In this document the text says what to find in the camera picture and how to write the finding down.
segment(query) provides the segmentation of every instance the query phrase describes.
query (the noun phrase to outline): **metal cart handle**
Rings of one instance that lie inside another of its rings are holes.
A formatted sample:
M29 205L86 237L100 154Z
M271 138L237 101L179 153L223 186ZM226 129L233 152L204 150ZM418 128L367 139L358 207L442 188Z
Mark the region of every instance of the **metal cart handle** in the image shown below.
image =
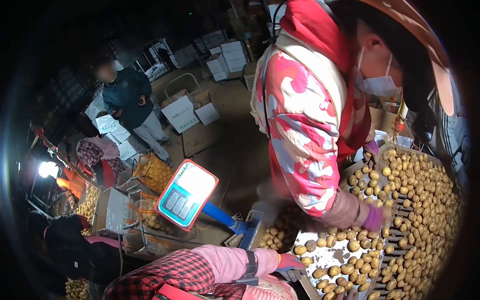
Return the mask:
M200 87L200 85L198 84L198 81L197 79L195 78L195 76L193 76L192 73L185 73L185 74L182 74L180 75L179 77L175 78L174 80L170 81L169 83L167 83L167 85L165 86L165 89L163 90L163 92L165 93L165 96L167 96L167 99L170 98L171 96L169 96L167 94L167 87L170 85L170 83L174 82L175 80L179 79L180 77L183 77L183 76L186 76L186 75L190 75L192 78L193 78L193 81L195 81L195 84L197 85L198 89L194 90L193 92L191 93L187 93L187 95L191 95L191 94L194 94L195 92L197 91L200 91L200 93L202 92L202 88Z

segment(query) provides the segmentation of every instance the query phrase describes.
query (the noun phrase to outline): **red plaid shirt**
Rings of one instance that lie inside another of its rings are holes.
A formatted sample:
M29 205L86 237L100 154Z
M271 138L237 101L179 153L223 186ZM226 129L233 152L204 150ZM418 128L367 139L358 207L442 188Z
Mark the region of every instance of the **red plaid shirt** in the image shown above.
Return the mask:
M108 285L103 299L151 300L164 283L199 294L214 293L225 300L241 300L245 284L220 284L208 261L188 249L174 251L143 268L128 273Z

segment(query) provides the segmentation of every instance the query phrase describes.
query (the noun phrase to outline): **blue scale pole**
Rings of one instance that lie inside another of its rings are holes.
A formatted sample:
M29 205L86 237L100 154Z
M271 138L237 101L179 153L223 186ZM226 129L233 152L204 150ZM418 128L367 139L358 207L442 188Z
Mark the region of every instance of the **blue scale pole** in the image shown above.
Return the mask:
M236 234L245 234L247 232L248 224L246 222L234 220L232 217L224 213L223 210L213 205L210 201L205 203L202 211L218 222L225 224Z

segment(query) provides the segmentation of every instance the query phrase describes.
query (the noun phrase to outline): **gray pants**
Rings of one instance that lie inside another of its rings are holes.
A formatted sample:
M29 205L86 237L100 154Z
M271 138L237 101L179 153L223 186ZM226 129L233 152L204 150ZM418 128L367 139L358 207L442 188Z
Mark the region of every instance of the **gray pants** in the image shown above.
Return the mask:
M145 119L145 121L133 130L139 137L142 138L150 147L152 147L155 154L163 161L170 157L165 149L160 146L158 141L168 140L168 136L162 129L160 121L156 118L153 111Z

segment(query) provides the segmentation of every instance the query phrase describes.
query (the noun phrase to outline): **scale display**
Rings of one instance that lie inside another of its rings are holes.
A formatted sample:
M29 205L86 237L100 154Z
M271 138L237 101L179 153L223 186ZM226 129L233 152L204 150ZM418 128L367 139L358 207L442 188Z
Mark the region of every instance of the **scale display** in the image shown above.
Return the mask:
M155 210L183 230L189 231L218 178L185 159L158 199Z

